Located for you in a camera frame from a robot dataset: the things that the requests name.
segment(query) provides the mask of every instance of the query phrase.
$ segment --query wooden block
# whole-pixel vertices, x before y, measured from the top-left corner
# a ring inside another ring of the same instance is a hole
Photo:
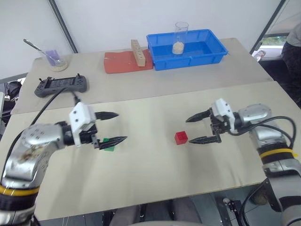
[[[142,52],[142,49],[140,48],[139,42],[136,39],[132,39],[131,40],[131,46],[132,46],[132,50],[137,62],[137,65],[139,67],[144,67],[145,66],[145,57],[144,54]]]

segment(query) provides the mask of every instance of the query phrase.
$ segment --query red cube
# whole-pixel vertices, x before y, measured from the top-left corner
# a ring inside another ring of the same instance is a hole
[[[187,142],[188,137],[187,137],[185,131],[182,131],[182,132],[177,132],[174,136],[174,139],[175,139],[177,145],[182,145]]]

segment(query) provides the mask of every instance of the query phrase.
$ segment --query cable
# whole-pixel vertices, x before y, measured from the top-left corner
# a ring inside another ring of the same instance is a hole
[[[296,128],[295,122],[294,122],[291,118],[286,117],[286,116],[276,116],[276,117],[271,117],[271,118],[269,118],[269,119],[262,120],[262,121],[259,122],[259,123],[253,124],[253,125],[251,125],[251,126],[249,126],[249,127],[246,127],[245,130],[240,131],[240,132],[238,132],[238,133],[232,133],[231,131],[228,131],[228,133],[231,134],[232,136],[240,136],[240,135],[245,134],[246,132],[249,132],[250,130],[254,129],[254,128],[257,127],[257,126],[261,126],[261,125],[263,125],[263,124],[265,124],[265,123],[267,123],[267,122],[269,122],[269,121],[273,121],[273,120],[276,120],[276,119],[285,119],[285,120],[288,120],[288,121],[291,122],[291,124],[292,124],[292,126],[293,126],[293,136],[292,136],[292,143],[290,144],[289,148],[292,149],[292,148],[293,148],[293,144],[294,144],[295,139],[296,139],[297,128]]]
[[[49,104],[61,93],[65,90],[66,88],[62,88],[61,90],[59,90],[58,92],[56,92],[49,100],[48,102],[44,105],[44,107],[40,110],[40,112],[37,114],[37,116],[34,118],[34,120],[32,121],[32,123],[30,125],[33,125],[36,123],[36,121],[38,120],[38,118],[41,116],[41,114],[45,111],[45,109],[49,106]]]
[[[73,92],[73,91],[70,91],[74,97],[74,102],[75,102],[75,105],[77,105],[78,102],[80,102],[80,99],[78,98],[78,96]]]
[[[33,215],[33,222],[36,226],[41,226],[41,224],[39,223],[38,219],[36,218],[35,215]]]
[[[262,126],[262,127],[267,127],[267,128],[270,128],[270,129],[274,129],[274,130],[277,130],[278,132],[282,133],[283,135],[285,135],[285,136],[289,139],[289,141],[290,141],[290,143],[291,143],[291,145],[292,145],[293,139],[291,138],[290,135],[288,135],[287,132],[285,132],[285,131],[283,131],[282,129],[279,129],[279,128],[275,127],[275,126],[270,126],[270,125],[261,125],[261,126]]]
[[[67,218],[67,221],[66,221],[66,225],[65,225],[65,226],[67,226],[68,220],[69,220],[69,217]],[[64,221],[65,221],[65,218],[63,218],[62,226],[64,226]]]
[[[40,110],[40,112],[37,114],[37,116],[34,118],[34,120],[32,121],[32,123],[30,125],[33,125],[37,120],[38,118],[41,116],[41,114],[45,111],[45,109],[49,106],[49,104],[61,93],[65,90],[66,88],[63,88],[61,89],[60,91],[58,91],[57,93],[55,93],[48,101],[47,103],[44,105],[44,107]],[[23,133],[23,131],[21,131],[17,136],[16,138],[14,139],[14,141],[11,143],[10,147],[9,147],[9,150],[8,150],[8,154],[6,156],[6,160],[5,160],[5,163],[7,162],[8,158],[10,157],[13,149],[14,149],[14,146],[16,145],[16,142],[18,141],[18,139],[20,138],[21,134]],[[1,175],[1,178],[3,177],[3,173],[4,173],[4,169],[5,169],[5,164],[3,166],[3,170],[2,170],[2,175]]]
[[[246,219],[246,214],[245,214],[245,207],[246,207],[246,203],[248,202],[248,200],[257,192],[259,191],[263,186],[264,186],[264,183],[267,181],[268,179],[265,179],[264,181],[262,181],[260,183],[260,185],[258,185],[255,189],[253,189],[249,194],[248,196],[245,198],[243,204],[241,205],[240,207],[240,210],[239,210],[239,214],[238,214],[238,220],[240,222],[242,222],[242,218],[244,219],[244,222],[245,222],[245,225],[246,226],[249,226],[249,223]]]

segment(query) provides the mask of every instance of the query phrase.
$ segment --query person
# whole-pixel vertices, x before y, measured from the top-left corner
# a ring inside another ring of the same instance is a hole
[[[301,108],[301,23],[287,36],[281,56],[290,76],[286,91]]]
[[[131,226],[139,222],[139,206],[130,206],[117,209],[109,226]],[[177,226],[204,226],[198,215],[198,211],[189,197],[148,203],[143,213],[147,226],[177,225]]]

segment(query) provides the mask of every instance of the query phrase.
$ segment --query white table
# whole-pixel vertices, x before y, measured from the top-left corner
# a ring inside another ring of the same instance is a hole
[[[185,67],[172,70],[155,69],[131,73],[107,74],[103,67],[104,52],[74,54],[69,66],[62,72],[50,71],[41,58],[33,62],[32,69],[20,90],[20,97],[12,114],[39,111],[50,97],[39,98],[34,90],[39,78],[86,76],[89,90],[79,94],[87,104],[113,102],[146,97],[244,85],[273,79],[252,58],[237,39],[221,40],[229,54],[219,64]],[[49,109],[71,107],[70,93],[61,94]]]
[[[114,152],[99,151],[92,145],[70,146],[55,152],[37,198],[38,219],[208,193],[264,180],[261,160],[247,134],[223,134],[221,144],[175,144],[178,131],[185,130],[189,139],[211,135],[209,120],[185,120],[207,110],[220,97],[233,111],[262,103],[272,109],[274,116],[293,118],[298,129],[294,150],[301,156],[301,111],[276,82],[94,104],[95,111],[120,114],[97,122],[98,137],[128,138]],[[67,120],[71,109],[46,110],[38,123]],[[15,136],[29,126],[36,114],[11,116],[0,143],[0,165],[4,164]],[[291,133],[290,123],[278,120],[277,124]]]

